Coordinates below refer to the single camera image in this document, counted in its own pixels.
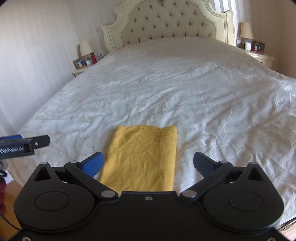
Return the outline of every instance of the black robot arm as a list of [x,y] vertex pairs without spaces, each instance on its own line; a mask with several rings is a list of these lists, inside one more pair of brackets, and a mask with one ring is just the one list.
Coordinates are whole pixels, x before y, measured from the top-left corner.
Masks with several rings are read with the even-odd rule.
[[11,241],[287,240],[275,229],[283,202],[257,163],[233,167],[196,153],[194,166],[205,178],[180,196],[124,191],[118,197],[89,173],[98,157],[38,165],[15,202],[22,230]]

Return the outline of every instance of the red bottle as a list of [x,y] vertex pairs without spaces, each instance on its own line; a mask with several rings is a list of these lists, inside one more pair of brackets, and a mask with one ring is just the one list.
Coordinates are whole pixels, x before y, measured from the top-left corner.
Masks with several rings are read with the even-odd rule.
[[93,64],[95,64],[97,62],[94,53],[91,53],[91,60],[92,60]]

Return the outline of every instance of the upholstered headboard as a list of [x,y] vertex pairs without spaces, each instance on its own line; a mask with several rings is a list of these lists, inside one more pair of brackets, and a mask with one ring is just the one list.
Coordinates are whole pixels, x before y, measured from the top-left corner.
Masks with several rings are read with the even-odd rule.
[[234,41],[232,12],[219,13],[212,0],[125,0],[117,20],[101,26],[109,52],[150,39],[200,37]]

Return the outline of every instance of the yellow cloth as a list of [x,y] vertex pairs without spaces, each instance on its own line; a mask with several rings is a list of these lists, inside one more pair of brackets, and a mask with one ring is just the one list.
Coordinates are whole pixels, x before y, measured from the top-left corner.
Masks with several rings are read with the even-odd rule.
[[177,128],[119,126],[107,154],[100,182],[122,191],[171,191]]

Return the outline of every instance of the electrical outlet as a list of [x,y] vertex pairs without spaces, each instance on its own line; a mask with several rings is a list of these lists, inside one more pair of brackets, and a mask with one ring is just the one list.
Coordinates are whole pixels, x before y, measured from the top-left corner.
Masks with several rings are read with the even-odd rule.
[[99,56],[100,56],[100,59],[103,59],[104,58],[104,55],[102,52],[99,53]]

